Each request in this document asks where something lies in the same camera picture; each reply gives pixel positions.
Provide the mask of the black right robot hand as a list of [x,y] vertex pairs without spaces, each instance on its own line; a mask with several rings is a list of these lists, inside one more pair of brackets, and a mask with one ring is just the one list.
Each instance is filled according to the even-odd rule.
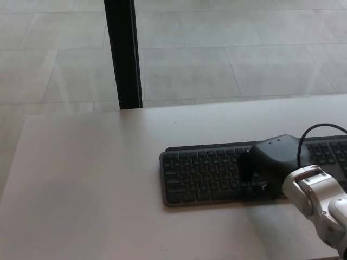
[[301,147],[299,165],[297,154],[300,139],[291,135],[280,135],[254,143],[248,151],[242,152],[237,159],[239,178],[251,182],[258,174],[265,187],[263,194],[271,199],[283,196],[282,185],[293,171],[312,164],[310,151]]

